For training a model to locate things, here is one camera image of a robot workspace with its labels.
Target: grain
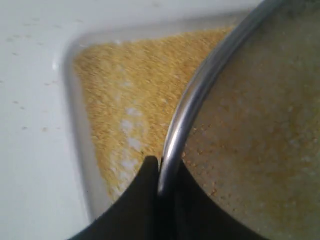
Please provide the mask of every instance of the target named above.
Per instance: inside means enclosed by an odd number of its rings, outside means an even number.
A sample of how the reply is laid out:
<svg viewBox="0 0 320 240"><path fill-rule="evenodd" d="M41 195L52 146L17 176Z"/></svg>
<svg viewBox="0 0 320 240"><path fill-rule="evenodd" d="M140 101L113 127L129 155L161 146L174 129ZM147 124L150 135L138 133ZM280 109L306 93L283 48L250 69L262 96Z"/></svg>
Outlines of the grain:
<svg viewBox="0 0 320 240"><path fill-rule="evenodd" d="M229 31L94 45L75 58L98 166L114 201L145 156L162 156L168 126L187 83Z"/></svg>

